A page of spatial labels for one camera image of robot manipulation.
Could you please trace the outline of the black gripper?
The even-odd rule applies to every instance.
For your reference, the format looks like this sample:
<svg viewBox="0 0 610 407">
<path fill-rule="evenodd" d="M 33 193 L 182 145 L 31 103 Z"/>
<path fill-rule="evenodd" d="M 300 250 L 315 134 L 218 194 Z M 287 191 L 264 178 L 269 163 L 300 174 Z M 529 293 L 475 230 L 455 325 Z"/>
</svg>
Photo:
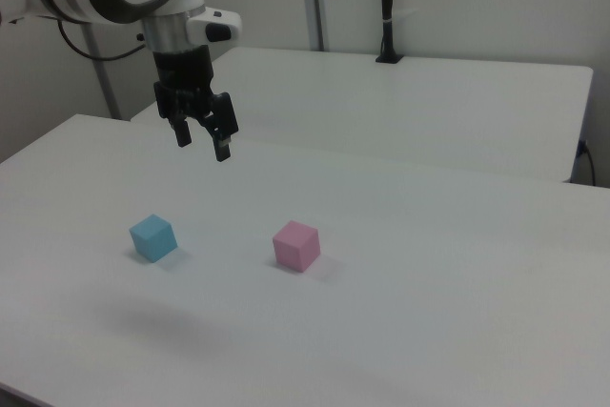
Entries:
<svg viewBox="0 0 610 407">
<path fill-rule="evenodd" d="M 154 93 L 160 116 L 173 128 L 177 145 L 192 143 L 187 117 L 200 120 L 212 138 L 218 162 L 231 157 L 230 143 L 237 133 L 232 99 L 227 92 L 213 94 L 212 58 L 207 45 L 178 53 L 154 52 L 158 81 Z"/>
</svg>

